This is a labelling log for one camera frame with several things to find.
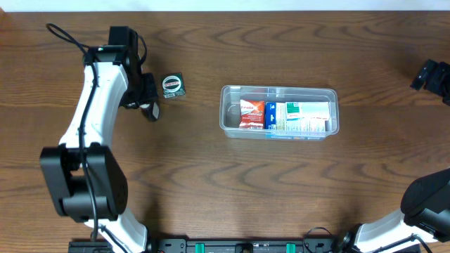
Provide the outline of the white green medicine box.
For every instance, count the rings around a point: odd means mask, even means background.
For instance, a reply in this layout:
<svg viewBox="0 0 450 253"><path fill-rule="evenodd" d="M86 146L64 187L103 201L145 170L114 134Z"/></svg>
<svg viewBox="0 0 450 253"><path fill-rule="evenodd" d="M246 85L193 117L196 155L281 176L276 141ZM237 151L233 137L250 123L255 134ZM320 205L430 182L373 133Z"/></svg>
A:
<svg viewBox="0 0 450 253"><path fill-rule="evenodd" d="M286 119L330 119L328 102L286 102Z"/></svg>

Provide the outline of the blue Cool Fever box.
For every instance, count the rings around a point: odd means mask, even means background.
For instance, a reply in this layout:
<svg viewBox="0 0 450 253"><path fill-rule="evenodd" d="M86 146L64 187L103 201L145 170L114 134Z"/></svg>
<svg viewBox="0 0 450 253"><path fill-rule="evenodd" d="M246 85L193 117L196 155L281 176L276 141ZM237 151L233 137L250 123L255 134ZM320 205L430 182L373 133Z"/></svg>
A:
<svg viewBox="0 0 450 253"><path fill-rule="evenodd" d="M285 103L266 103L265 129L267 138L289 140L322 140L326 137L327 120L286 119Z"/></svg>

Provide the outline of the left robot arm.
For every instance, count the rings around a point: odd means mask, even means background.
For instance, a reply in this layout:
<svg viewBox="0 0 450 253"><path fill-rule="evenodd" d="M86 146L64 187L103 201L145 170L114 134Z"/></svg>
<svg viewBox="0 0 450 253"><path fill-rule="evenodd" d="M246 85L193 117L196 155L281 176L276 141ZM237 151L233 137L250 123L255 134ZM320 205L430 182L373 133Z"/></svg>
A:
<svg viewBox="0 0 450 253"><path fill-rule="evenodd" d="M43 148L40 166L60 216L102 235L114 252L150 252L148 229L127 206L127 179L110 149L117 111L139 109L160 117L152 74L135 46L90 48L84 57L84 87L67 131L57 146Z"/></svg>

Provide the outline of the dark bottle white cap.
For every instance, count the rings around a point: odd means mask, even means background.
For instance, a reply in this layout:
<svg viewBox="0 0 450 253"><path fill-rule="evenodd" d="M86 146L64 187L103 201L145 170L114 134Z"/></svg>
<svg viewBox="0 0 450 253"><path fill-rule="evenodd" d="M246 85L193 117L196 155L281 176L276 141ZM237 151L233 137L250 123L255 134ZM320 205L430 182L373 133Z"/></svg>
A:
<svg viewBox="0 0 450 253"><path fill-rule="evenodd" d="M156 122L160 117L160 107L157 101L150 102L140 106L143 116L149 122Z"/></svg>

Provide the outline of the red Panadol ActiFast packet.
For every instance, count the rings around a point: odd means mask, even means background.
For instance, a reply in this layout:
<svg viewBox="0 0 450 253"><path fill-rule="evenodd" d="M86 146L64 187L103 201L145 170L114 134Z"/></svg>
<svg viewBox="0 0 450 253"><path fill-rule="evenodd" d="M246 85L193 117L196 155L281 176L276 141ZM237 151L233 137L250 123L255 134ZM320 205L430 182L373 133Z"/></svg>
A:
<svg viewBox="0 0 450 253"><path fill-rule="evenodd" d="M265 103L262 100L240 100L241 129L264 129Z"/></svg>

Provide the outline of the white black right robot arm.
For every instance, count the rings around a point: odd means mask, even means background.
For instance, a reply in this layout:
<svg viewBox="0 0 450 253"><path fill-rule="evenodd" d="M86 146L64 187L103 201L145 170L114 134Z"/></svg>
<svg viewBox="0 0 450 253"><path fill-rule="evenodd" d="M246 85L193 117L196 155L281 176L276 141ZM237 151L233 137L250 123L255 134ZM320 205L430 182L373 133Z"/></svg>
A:
<svg viewBox="0 0 450 253"><path fill-rule="evenodd" d="M410 87L428 90L449 106L449 64L426 60ZM304 236L303 252L420 252L421 244L449 241L449 168L420 177L406 189L400 208L373 222L360 224L342 239L333 240L330 249L313 247Z"/></svg>

